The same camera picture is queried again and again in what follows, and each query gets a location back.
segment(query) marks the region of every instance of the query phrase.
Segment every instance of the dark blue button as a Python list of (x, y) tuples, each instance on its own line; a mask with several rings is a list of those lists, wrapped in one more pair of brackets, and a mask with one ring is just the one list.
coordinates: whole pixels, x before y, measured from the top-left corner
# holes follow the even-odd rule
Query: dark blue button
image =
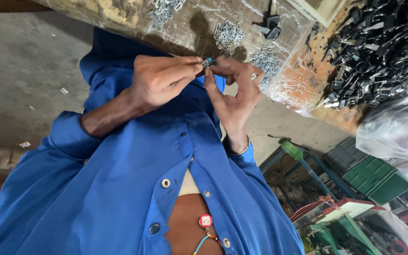
[(160, 231), (160, 224), (152, 223), (152, 225), (150, 225), (150, 227), (149, 227), (149, 232), (152, 235), (154, 235), (154, 234), (158, 233), (158, 231)]

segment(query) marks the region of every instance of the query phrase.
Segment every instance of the blue work shirt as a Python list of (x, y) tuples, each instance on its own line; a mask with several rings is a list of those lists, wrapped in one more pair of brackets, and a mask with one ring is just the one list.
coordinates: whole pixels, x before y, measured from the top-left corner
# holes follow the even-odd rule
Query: blue work shirt
[[(104, 54), (94, 40), (80, 65), (91, 86), (85, 112), (132, 83), (133, 59)], [(0, 255), (170, 254), (164, 235), (187, 168), (210, 192), (204, 199), (220, 240), (229, 240), (226, 254), (303, 254), (252, 144), (241, 155), (225, 152), (202, 81), (102, 141), (82, 130), (82, 114), (61, 113), (1, 189)], [(224, 79), (217, 83), (223, 89)]]

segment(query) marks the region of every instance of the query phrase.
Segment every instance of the pink badge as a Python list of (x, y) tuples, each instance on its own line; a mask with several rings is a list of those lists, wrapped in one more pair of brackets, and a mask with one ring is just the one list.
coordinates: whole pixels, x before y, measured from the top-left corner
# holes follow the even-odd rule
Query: pink badge
[(203, 228), (210, 228), (210, 226), (212, 226), (212, 217), (210, 217), (208, 214), (201, 215), (200, 225)]

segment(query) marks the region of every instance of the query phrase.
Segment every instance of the right hand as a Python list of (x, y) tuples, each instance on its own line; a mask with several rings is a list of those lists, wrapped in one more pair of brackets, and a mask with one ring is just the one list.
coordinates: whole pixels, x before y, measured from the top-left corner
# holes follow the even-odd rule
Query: right hand
[[(217, 65), (205, 70), (204, 86), (215, 113), (226, 130), (230, 152), (239, 153), (247, 146), (246, 122), (261, 99), (259, 82), (264, 72), (250, 63), (241, 63), (232, 58), (218, 57)], [(226, 84), (238, 83), (235, 97), (223, 95), (217, 88), (213, 74), (226, 77)]]
[(132, 86), (121, 94), (149, 112), (179, 95), (203, 69), (200, 57), (151, 57), (138, 55)]

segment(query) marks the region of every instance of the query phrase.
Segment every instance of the gray plastic crate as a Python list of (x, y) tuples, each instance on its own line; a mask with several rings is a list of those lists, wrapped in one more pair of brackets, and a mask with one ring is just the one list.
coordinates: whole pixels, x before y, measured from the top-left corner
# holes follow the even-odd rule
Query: gray plastic crate
[(336, 171), (345, 174), (368, 157), (355, 147), (355, 138), (349, 137), (329, 152), (325, 159)]

